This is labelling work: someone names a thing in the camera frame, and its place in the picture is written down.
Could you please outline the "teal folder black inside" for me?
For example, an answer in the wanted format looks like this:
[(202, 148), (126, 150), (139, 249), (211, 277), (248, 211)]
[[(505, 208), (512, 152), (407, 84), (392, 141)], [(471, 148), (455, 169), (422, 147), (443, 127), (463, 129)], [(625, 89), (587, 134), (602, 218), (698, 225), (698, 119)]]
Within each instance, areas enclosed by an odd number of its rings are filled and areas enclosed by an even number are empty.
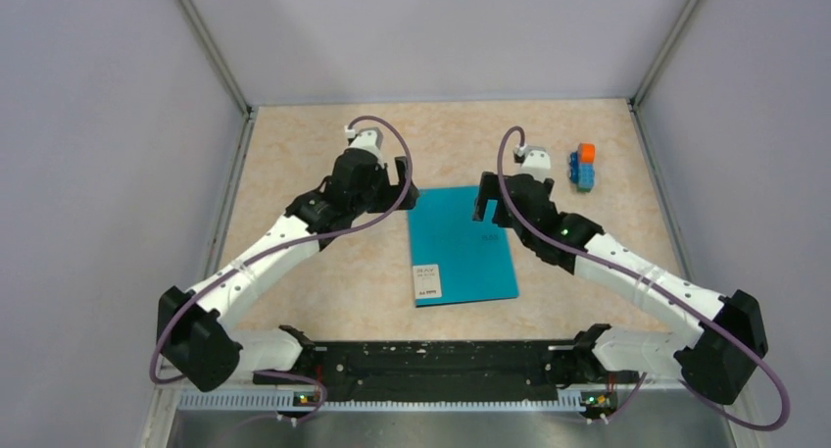
[(425, 188), (408, 211), (418, 308), (515, 299), (506, 231), (472, 219), (478, 187)]

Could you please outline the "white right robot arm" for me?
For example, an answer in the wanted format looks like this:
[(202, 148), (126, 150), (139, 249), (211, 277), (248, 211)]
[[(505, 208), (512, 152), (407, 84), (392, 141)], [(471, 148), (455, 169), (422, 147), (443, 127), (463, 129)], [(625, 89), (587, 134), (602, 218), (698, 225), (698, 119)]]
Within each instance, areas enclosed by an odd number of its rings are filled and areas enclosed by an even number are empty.
[(608, 325), (574, 355), (577, 373), (588, 381), (611, 371), (672, 377), (711, 403), (733, 404), (768, 351), (758, 300), (703, 288), (647, 261), (599, 224), (558, 210), (553, 187), (550, 178), (485, 172), (473, 217), (483, 221), (495, 202), (493, 224), (512, 230), (542, 262), (606, 287), (668, 328)]

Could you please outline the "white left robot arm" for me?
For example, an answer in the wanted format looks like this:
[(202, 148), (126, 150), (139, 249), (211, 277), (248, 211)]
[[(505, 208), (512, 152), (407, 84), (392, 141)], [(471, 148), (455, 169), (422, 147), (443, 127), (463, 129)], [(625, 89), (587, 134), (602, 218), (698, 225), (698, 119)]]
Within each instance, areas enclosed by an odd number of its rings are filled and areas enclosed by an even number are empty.
[(156, 344), (149, 373), (166, 383), (157, 366), (166, 359), (203, 392), (225, 383), (237, 370), (245, 347), (232, 330), (247, 310), (293, 268), (336, 238), (360, 230), (356, 219), (372, 214), (379, 223), (412, 209), (418, 198), (412, 157), (394, 161), (398, 181), (372, 152), (348, 148), (319, 186), (298, 195), (267, 232), (238, 258), (186, 290), (175, 286), (159, 299)]

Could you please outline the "colourful toy block stack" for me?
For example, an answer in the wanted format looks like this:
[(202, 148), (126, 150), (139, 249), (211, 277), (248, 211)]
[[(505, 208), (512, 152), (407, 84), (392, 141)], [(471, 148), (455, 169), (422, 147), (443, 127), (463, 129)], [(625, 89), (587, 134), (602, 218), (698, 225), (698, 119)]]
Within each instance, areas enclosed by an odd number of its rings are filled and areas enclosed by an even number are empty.
[(580, 143), (569, 154), (569, 180), (578, 192), (588, 193), (595, 186), (596, 147), (592, 143)]

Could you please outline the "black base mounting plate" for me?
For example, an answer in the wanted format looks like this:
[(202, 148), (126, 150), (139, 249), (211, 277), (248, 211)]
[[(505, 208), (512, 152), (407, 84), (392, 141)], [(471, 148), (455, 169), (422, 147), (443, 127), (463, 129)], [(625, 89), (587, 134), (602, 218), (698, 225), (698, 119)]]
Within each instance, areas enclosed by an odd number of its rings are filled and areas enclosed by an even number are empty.
[(331, 403), (548, 402), (639, 378), (569, 340), (319, 341), (290, 372), (321, 382)]

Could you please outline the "aluminium frame rail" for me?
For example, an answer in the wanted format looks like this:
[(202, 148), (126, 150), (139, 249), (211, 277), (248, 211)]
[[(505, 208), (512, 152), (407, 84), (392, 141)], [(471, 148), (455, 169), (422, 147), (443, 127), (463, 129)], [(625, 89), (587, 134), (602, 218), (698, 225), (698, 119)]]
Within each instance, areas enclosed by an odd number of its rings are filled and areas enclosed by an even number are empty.
[(178, 409), (260, 411), (293, 423), (323, 411), (558, 412), (591, 425), (608, 422), (632, 390), (678, 387), (670, 376), (608, 370), (591, 346), (586, 332), (552, 341), (306, 341), (288, 370), (249, 358), (235, 373), (203, 374), (210, 390), (164, 390), (142, 443), (168, 442)]

